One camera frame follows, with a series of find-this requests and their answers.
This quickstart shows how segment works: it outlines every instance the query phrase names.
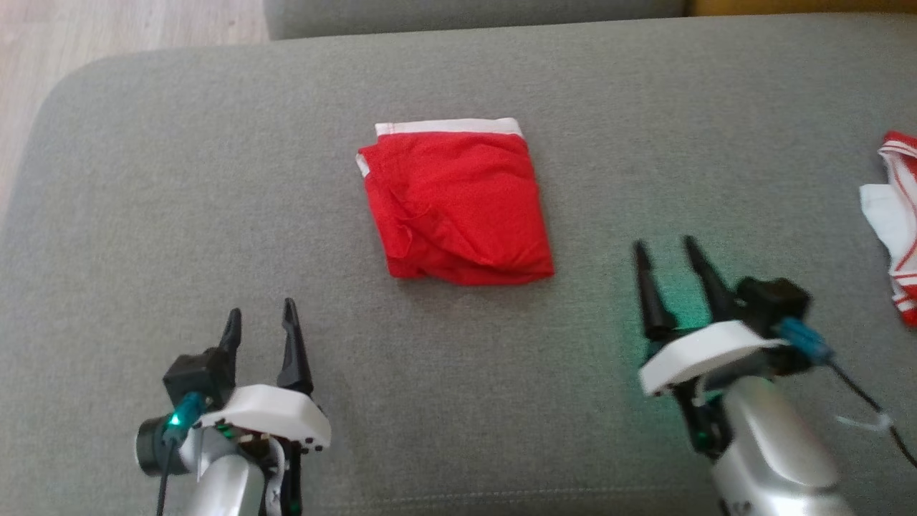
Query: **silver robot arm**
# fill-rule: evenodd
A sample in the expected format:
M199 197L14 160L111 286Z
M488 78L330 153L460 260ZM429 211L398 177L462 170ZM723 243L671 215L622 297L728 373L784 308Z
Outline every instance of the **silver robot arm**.
M733 293L692 237L685 247L712 315L699 329L678 328L646 248L635 245L650 340L640 369L645 394L678 401L694 450L711 460L724 516L853 516L831 456L771 381L813 366L779 331L804 327L808 294L782 278L746 278Z
M772 382L735 380L723 411L732 440L713 462L713 482L724 514L854 516L831 456Z
M135 452L149 476L193 474L197 486L188 516L302 516L300 461L331 444L331 424L311 398L299 316L292 299L277 387L236 387L241 313L232 310L216 348L183 355L163 378L175 411L140 425Z

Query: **gray couch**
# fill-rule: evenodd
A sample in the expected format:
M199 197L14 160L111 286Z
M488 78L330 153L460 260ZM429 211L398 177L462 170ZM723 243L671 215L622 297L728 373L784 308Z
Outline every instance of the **gray couch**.
M107 59L40 111L0 235L0 514L152 512L132 437L179 353L240 307L241 383L299 304L331 448L308 515L710 515L674 403L644 398L630 243L682 314L694 234L730 281L789 276L811 323L917 442L917 348L857 188L917 133L917 17L612 21L301 39ZM354 153L373 123L515 117L557 276L390 278ZM914 474L825 372L781 380L859 514ZM193 482L176 477L168 513Z
M272 39L677 17L684 0L264 0Z

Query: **red cloth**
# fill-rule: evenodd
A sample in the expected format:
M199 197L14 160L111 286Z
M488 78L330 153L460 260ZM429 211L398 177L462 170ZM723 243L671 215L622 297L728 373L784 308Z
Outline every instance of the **red cloth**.
M891 299L904 323L917 327L917 138L889 131L878 154L889 182L861 186L860 203L889 250Z
M513 285L554 274L528 146L508 120L377 126L358 162L392 276Z

